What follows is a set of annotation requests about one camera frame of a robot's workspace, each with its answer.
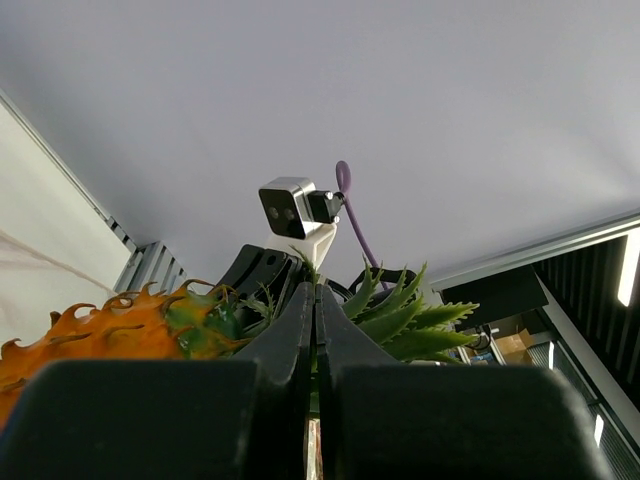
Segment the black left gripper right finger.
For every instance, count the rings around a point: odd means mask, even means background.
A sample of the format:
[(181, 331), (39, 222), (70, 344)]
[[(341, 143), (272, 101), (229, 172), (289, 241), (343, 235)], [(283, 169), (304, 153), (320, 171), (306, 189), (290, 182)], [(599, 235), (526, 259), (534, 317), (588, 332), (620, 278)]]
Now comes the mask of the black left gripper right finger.
[(316, 290), (328, 479), (609, 479), (580, 395), (527, 366), (407, 365)]

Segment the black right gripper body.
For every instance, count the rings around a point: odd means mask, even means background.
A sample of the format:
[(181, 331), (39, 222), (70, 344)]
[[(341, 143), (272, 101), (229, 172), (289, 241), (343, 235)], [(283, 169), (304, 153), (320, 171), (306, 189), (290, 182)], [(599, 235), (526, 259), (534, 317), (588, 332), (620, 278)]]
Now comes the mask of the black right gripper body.
[[(298, 253), (246, 244), (217, 284), (233, 291), (239, 301), (260, 300), (279, 314), (297, 285), (312, 280), (319, 280), (318, 273)], [(342, 309), (351, 320), (370, 320), (420, 303), (420, 274), (408, 269), (389, 270), (365, 262), (350, 287), (332, 280), (326, 285), (343, 299)]]

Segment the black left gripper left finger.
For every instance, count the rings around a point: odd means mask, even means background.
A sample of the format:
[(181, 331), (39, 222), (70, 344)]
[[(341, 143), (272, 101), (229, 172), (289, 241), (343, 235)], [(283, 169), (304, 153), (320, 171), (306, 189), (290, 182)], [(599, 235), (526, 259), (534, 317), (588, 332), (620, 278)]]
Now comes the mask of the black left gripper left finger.
[(303, 479), (314, 290), (224, 360), (44, 368), (1, 436), (5, 479)]

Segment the orange toy pineapple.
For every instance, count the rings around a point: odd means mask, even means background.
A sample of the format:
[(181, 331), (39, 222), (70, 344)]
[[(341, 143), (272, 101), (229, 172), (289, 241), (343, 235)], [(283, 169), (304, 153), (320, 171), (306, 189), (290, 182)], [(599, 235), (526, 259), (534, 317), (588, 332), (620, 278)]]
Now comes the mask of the orange toy pineapple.
[[(478, 304), (430, 304), (421, 287), (423, 272), (408, 269), (398, 271), (393, 288), (377, 299), (385, 273), (365, 266), (359, 288), (344, 294), (340, 309), (392, 358), (449, 363), (450, 351), (473, 341), (455, 326), (473, 315)], [(26, 386), (55, 361), (229, 358), (275, 323), (281, 302), (264, 283), (248, 297), (225, 283), (199, 294), (191, 283), (157, 293), (143, 286), (119, 293), (101, 307), (76, 303), (64, 312), (51, 312), (50, 327), (39, 340), (29, 345), (18, 338), (5, 341), (1, 420), (8, 421)]]

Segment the clear zip top bag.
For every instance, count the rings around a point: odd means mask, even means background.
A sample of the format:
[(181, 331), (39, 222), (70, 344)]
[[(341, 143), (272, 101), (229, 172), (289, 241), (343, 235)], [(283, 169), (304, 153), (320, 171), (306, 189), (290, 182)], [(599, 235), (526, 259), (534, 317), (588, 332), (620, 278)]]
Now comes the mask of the clear zip top bag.
[(1, 232), (1, 282), (68, 301), (102, 301), (114, 291), (74, 267)]

